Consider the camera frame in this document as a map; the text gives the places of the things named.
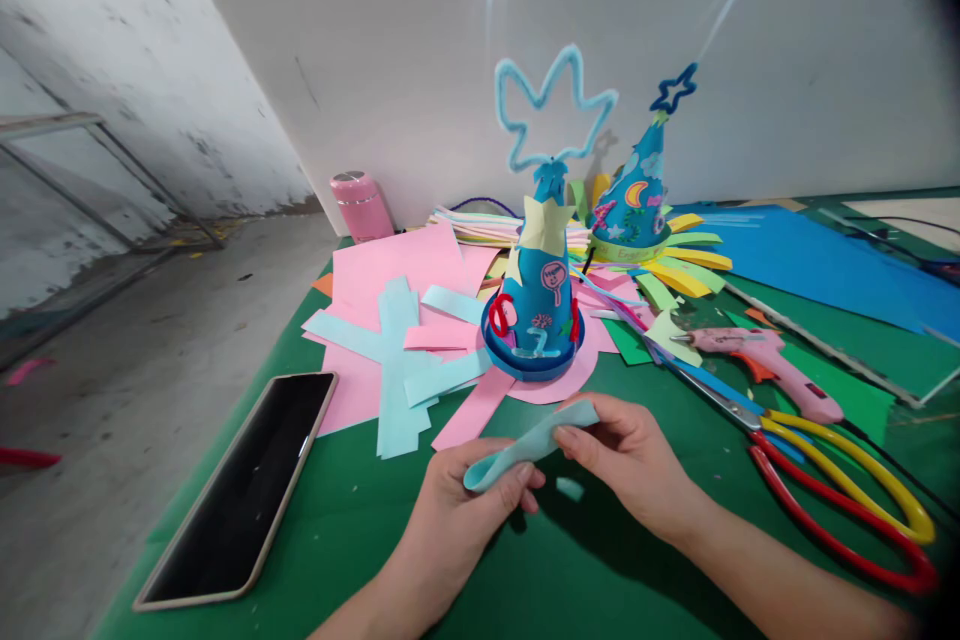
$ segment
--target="pink thermos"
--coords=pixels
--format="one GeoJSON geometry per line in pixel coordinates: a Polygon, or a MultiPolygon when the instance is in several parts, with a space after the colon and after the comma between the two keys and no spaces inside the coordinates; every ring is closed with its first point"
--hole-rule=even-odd
{"type": "Polygon", "coordinates": [[[393,223],[373,178],[348,170],[334,175],[330,187],[355,243],[393,235],[393,223]]]}

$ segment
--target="concrete floor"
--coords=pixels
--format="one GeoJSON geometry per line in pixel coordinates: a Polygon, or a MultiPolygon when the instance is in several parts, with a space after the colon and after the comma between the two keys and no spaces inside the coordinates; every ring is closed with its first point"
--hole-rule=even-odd
{"type": "Polygon", "coordinates": [[[95,629],[336,243],[324,215],[246,224],[35,355],[56,365],[0,387],[0,446],[64,456],[0,475],[0,636],[95,629]]]}

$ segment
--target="hot glue gun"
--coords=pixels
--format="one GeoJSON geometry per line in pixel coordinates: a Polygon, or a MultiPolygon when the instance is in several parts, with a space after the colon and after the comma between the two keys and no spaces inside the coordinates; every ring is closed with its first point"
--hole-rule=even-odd
{"type": "Polygon", "coordinates": [[[703,352],[726,353],[740,358],[750,369],[754,382],[773,380],[808,420],[821,425],[843,420],[843,410],[836,400],[780,354],[786,343],[773,330],[705,328],[690,330],[686,335],[671,339],[690,343],[703,352]]]}

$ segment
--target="phone screen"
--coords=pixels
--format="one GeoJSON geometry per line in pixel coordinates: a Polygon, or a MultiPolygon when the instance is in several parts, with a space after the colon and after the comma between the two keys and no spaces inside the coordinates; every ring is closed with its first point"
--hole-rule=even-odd
{"type": "Polygon", "coordinates": [[[247,583],[333,378],[271,381],[143,602],[236,591],[247,583]]]}

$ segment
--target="right hand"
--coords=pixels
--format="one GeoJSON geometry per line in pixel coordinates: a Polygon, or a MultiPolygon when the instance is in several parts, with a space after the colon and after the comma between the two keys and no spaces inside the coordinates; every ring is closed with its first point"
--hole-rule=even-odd
{"type": "Polygon", "coordinates": [[[600,422],[587,431],[567,425],[554,430],[568,459],[606,483],[665,542],[682,543],[708,522],[713,500],[684,472],[647,408],[599,393],[579,393],[560,408],[579,400],[593,403],[600,422]]]}

